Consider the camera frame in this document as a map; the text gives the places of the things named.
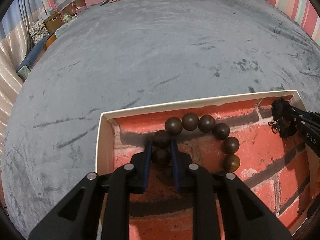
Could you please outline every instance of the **metal pin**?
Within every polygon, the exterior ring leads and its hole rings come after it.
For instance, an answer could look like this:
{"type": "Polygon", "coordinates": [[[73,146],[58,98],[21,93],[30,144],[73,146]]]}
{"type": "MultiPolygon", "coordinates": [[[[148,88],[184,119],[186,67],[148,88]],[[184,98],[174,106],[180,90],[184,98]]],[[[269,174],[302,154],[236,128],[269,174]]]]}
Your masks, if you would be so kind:
{"type": "Polygon", "coordinates": [[[131,171],[134,168],[134,165],[132,163],[127,163],[123,166],[123,168],[127,171],[131,171]]]}
{"type": "Polygon", "coordinates": [[[233,179],[236,178],[235,174],[232,173],[232,172],[228,172],[228,173],[226,174],[226,177],[227,177],[227,179],[230,179],[230,180],[233,180],[233,179]]]}
{"type": "Polygon", "coordinates": [[[90,172],[87,174],[87,179],[89,180],[94,180],[97,177],[97,173],[95,172],[90,172]]]}
{"type": "Polygon", "coordinates": [[[190,170],[196,171],[198,168],[199,168],[199,166],[196,163],[189,164],[189,169],[190,170]]]}

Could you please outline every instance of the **gray bedspread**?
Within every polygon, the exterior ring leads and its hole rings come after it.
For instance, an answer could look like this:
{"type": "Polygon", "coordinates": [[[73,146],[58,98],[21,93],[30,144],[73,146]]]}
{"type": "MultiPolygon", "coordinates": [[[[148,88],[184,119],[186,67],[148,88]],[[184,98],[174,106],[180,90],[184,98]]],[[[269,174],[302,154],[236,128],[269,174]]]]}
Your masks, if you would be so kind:
{"type": "Polygon", "coordinates": [[[127,0],[79,16],[34,67],[2,157],[10,218],[28,236],[95,170],[100,113],[297,89],[319,110],[320,50],[265,0],[127,0]]]}

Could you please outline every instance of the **red brick pattern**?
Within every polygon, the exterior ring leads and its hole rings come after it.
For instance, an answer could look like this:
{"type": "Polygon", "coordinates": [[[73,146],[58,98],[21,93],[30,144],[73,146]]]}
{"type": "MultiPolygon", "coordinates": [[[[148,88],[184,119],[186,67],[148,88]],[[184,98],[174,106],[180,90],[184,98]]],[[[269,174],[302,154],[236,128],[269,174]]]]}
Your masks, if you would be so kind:
{"type": "MultiPolygon", "coordinates": [[[[270,103],[275,99],[263,99],[259,107],[270,109],[270,103]]],[[[143,151],[142,147],[123,144],[126,140],[122,140],[122,136],[126,133],[143,137],[144,134],[164,129],[167,118],[171,116],[182,118],[187,112],[194,112],[199,116],[211,114],[216,119],[228,118],[232,122],[232,118],[254,113],[258,107],[256,103],[256,100],[249,100],[222,106],[206,106],[118,118],[116,121],[119,125],[114,126],[115,168],[128,163],[133,154],[143,151]]],[[[279,219],[285,226],[290,227],[309,203],[309,186],[302,189],[300,195],[298,192],[309,176],[307,155],[306,152],[299,153],[299,151],[303,151],[303,147],[300,146],[300,149],[297,150],[296,146],[302,143],[302,139],[298,135],[282,140],[279,135],[272,133],[267,123],[268,121],[261,119],[260,116],[258,122],[241,127],[231,125],[230,136],[238,138],[240,142],[240,148],[236,155],[240,157],[241,165],[235,174],[246,181],[255,179],[261,173],[265,174],[265,171],[269,170],[267,177],[263,177],[263,181],[254,184],[254,187],[252,186],[252,191],[273,213],[280,214],[279,219]],[[290,154],[291,162],[285,166],[287,163],[286,154],[289,152],[293,155],[290,154]],[[277,169],[273,171],[275,163],[277,163],[277,169]]],[[[225,157],[220,150],[220,145],[221,141],[214,140],[212,134],[209,133],[202,134],[200,137],[199,135],[194,137],[191,135],[185,141],[180,141],[178,148],[182,152],[189,153],[194,162],[204,166],[210,172],[217,172],[221,170],[221,161],[225,157]]],[[[144,195],[131,194],[131,202],[153,203],[181,197],[175,193],[173,187],[160,183],[157,178],[158,172],[159,170],[151,165],[147,192],[144,195]]],[[[177,238],[192,238],[192,209],[130,220],[130,239],[177,238]]]]}

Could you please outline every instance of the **curtain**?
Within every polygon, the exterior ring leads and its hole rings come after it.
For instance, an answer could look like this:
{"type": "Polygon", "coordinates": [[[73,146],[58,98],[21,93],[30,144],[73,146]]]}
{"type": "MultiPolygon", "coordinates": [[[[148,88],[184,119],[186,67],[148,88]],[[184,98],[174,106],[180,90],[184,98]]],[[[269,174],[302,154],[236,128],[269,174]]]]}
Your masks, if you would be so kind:
{"type": "Polygon", "coordinates": [[[0,22],[0,156],[11,108],[23,84],[16,69],[31,49],[28,28],[43,9],[42,0],[14,0],[0,22]]]}

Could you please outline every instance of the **wooden bead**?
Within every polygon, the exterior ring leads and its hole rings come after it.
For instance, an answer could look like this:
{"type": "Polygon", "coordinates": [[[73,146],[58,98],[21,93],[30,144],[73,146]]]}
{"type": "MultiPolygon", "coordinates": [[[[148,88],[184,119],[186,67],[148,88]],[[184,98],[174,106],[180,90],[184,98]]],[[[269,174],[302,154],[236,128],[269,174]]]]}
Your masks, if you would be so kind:
{"type": "Polygon", "coordinates": [[[212,133],[214,134],[214,136],[218,140],[224,140],[224,139],[228,138],[228,136],[230,134],[230,127],[224,122],[218,123],[213,128],[212,133]]]}
{"type": "Polygon", "coordinates": [[[211,132],[216,124],[216,120],[209,114],[203,115],[198,123],[198,128],[201,132],[211,132]]]}
{"type": "Polygon", "coordinates": [[[236,137],[228,137],[221,144],[221,150],[225,154],[234,154],[240,147],[240,143],[236,137]]]}
{"type": "Polygon", "coordinates": [[[152,141],[156,147],[167,148],[170,145],[170,135],[165,130],[159,130],[155,132],[152,141]]]}
{"type": "Polygon", "coordinates": [[[161,183],[163,183],[163,184],[165,184],[167,186],[172,186],[174,184],[172,167],[171,166],[167,166],[164,169],[162,169],[159,172],[158,178],[161,181],[161,183]]]}
{"type": "Polygon", "coordinates": [[[164,124],[165,130],[175,136],[182,132],[182,122],[178,117],[170,117],[164,124]]]}
{"type": "Polygon", "coordinates": [[[187,113],[182,118],[182,126],[187,131],[193,131],[197,128],[199,123],[199,118],[194,113],[187,113]]]}
{"type": "Polygon", "coordinates": [[[234,172],[240,166],[240,159],[237,155],[227,155],[222,161],[222,167],[226,172],[234,172]]]}
{"type": "Polygon", "coordinates": [[[158,168],[168,166],[171,161],[171,154],[166,149],[156,149],[151,155],[152,163],[158,168]]]}

